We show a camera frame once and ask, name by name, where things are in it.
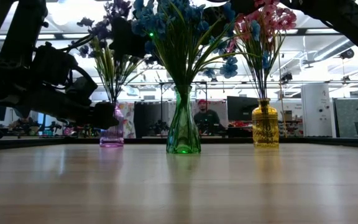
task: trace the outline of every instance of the pipe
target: pipe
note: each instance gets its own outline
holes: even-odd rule
[[[311,63],[320,62],[329,59],[333,56],[339,55],[340,53],[344,52],[345,50],[353,46],[354,44],[347,37],[341,37],[317,52],[306,54],[307,60],[304,61],[303,64],[311,64]],[[299,53],[298,55],[303,57],[304,54],[305,53]],[[287,70],[291,70],[291,68],[297,66],[299,64],[297,60],[300,60],[298,58],[299,57],[298,55],[295,56],[293,59],[291,59],[289,62],[287,62],[279,69],[283,69],[285,67]]]
[[[329,44],[327,47],[314,53],[313,61],[319,62],[322,60],[329,59],[335,55],[344,52],[345,50],[348,50],[353,46],[354,44],[347,37],[341,37],[333,43]]]

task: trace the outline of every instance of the vase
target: vase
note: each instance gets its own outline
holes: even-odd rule
[[[191,86],[176,86],[177,105],[168,132],[167,153],[194,154],[201,152],[200,135],[190,105]]]
[[[116,103],[112,116],[119,123],[117,126],[112,126],[107,130],[101,130],[99,140],[101,147],[122,147],[124,145],[124,115],[122,115],[118,103]]]
[[[258,100],[259,106],[252,112],[252,139],[255,148],[278,148],[277,110],[269,105],[270,99]]]

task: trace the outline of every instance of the ceiling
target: ceiling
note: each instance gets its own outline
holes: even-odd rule
[[[79,27],[76,23],[82,17],[90,17],[96,21],[102,18],[104,1],[93,0],[65,0],[57,2],[57,0],[48,0],[48,17],[46,21],[50,24],[48,28],[43,28],[40,35],[40,40],[37,45],[40,46],[49,41],[56,48],[66,47],[71,40],[79,39],[86,35],[86,28]],[[193,1],[196,4],[207,3],[213,5],[205,0]],[[17,4],[14,4],[6,17],[4,24],[0,30],[0,46],[3,44],[3,36],[7,33],[11,20],[16,10]],[[341,80],[343,76],[349,75],[351,80],[358,80],[358,47],[352,47],[355,56],[352,59],[342,60],[337,57],[331,57],[322,62],[312,63],[311,66],[303,65],[304,60],[311,60],[310,57],[316,52],[323,50],[335,41],[341,40],[343,36],[334,30],[328,29],[322,22],[304,15],[300,11],[295,11],[297,15],[297,26],[294,30],[288,33],[282,45],[280,60],[277,60],[271,74],[271,80],[278,81],[280,72],[291,72],[294,81],[327,81],[327,80]],[[297,35],[299,31],[306,35]],[[76,57],[81,67],[83,67],[97,83],[100,83],[98,74],[94,69],[93,59]],[[249,70],[243,58],[237,58],[238,75],[229,80],[225,80],[222,76],[218,76],[219,81],[225,81],[225,88],[242,88],[242,85],[233,84],[229,82],[246,82],[249,80]],[[145,75],[139,76],[134,82],[169,82],[169,75],[165,71],[151,70]],[[199,74],[195,81],[209,81],[209,78]],[[287,85],[287,88],[293,91],[299,90],[299,84]],[[351,87],[354,91],[358,91],[358,84]]]

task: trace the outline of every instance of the black robotic arm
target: black robotic arm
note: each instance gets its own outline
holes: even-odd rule
[[[358,46],[358,4],[354,0],[280,0],[280,2],[290,9],[299,10],[305,15],[321,20]],[[237,14],[247,15],[257,10],[254,0],[230,0],[230,3]]]
[[[16,1],[0,0],[0,27]],[[102,129],[117,125],[113,105],[103,102],[90,106],[89,97],[98,86],[72,55],[48,42],[35,48],[42,26],[48,26],[44,22],[47,14],[45,0],[19,0],[0,52],[1,104],[17,109],[23,117],[34,110]],[[74,83],[72,70],[83,75]],[[66,86],[64,92],[58,90],[59,85]]]

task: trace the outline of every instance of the wooden table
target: wooden table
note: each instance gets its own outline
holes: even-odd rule
[[[354,223],[358,148],[61,145],[0,151],[0,223]]]

